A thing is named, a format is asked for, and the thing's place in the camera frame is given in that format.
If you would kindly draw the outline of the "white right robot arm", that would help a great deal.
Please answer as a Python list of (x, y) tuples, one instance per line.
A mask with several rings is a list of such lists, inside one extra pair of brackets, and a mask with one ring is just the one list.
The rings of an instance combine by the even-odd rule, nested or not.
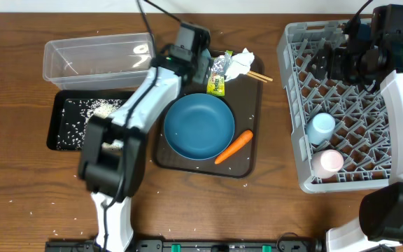
[(317, 79), (379, 90), (388, 112), (392, 154), (388, 186), (366, 195), (359, 216), (327, 231), (326, 251), (389, 251), (403, 246), (403, 5), (373, 10), (364, 24), (355, 14), (342, 29), (345, 48), (324, 46), (309, 63)]

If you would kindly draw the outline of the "pink cup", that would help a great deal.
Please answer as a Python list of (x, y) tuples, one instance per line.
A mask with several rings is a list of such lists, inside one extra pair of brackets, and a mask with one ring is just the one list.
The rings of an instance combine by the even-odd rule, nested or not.
[(311, 159), (313, 175), (320, 179), (334, 176), (344, 165), (344, 158), (337, 150), (323, 150)]

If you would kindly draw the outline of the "light blue small bowl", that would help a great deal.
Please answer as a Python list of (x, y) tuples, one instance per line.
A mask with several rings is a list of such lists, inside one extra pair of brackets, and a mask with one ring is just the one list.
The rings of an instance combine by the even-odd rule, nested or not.
[(211, 64), (211, 54), (208, 49), (204, 49), (201, 52), (201, 65), (203, 66), (204, 69), (209, 68)]

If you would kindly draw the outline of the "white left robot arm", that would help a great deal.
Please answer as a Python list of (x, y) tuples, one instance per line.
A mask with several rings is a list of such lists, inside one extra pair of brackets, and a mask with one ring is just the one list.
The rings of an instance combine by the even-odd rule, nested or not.
[(95, 251), (126, 251), (133, 239), (132, 197), (145, 171), (148, 133), (163, 110), (187, 84), (202, 84), (211, 54), (203, 50), (193, 62), (158, 55), (133, 95), (105, 118), (92, 116), (85, 129), (78, 177), (96, 206)]

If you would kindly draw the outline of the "dark blue plate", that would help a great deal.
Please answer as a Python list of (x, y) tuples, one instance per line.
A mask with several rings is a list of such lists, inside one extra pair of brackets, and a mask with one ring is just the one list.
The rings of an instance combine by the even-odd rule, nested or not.
[(223, 152), (232, 142), (235, 119), (221, 99), (194, 93), (172, 104), (164, 118), (164, 137), (179, 155), (207, 160)]

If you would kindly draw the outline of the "light blue cup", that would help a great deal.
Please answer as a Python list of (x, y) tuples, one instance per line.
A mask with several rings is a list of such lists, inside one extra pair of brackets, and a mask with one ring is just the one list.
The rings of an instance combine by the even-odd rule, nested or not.
[(334, 132), (335, 120), (328, 113), (316, 114), (306, 126), (306, 134), (310, 144), (320, 145), (329, 140)]

